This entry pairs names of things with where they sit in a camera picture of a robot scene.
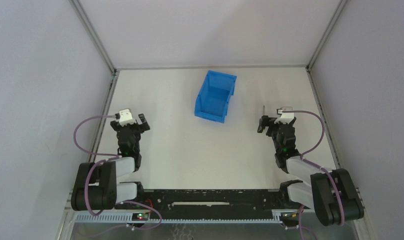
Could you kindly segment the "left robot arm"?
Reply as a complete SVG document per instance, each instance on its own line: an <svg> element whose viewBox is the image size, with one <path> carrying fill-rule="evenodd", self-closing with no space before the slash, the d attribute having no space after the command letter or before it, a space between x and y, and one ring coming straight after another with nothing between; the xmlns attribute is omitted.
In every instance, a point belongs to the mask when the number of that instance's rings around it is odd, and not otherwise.
<svg viewBox="0 0 404 240"><path fill-rule="evenodd" d="M103 210L111 210L117 203L134 200L143 190L139 181L120 182L119 177L138 171L141 167L141 135L150 130L144 116L137 122L127 110L111 116L110 126L116 133L116 154L107 154L107 160L79 165L71 195L71 207L75 211L88 211L97 216Z"/></svg>

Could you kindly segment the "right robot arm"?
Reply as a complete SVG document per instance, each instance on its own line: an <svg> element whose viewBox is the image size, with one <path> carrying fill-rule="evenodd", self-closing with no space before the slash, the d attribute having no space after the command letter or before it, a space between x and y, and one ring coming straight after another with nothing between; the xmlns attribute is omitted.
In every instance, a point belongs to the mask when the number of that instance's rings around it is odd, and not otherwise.
<svg viewBox="0 0 404 240"><path fill-rule="evenodd" d="M296 147L294 112L286 110L278 117L263 115L258 133L273 141L276 165L297 180L283 182L284 199L313 209L324 226L343 225L362 219L364 206L350 173L344 168L330 169L305 158Z"/></svg>

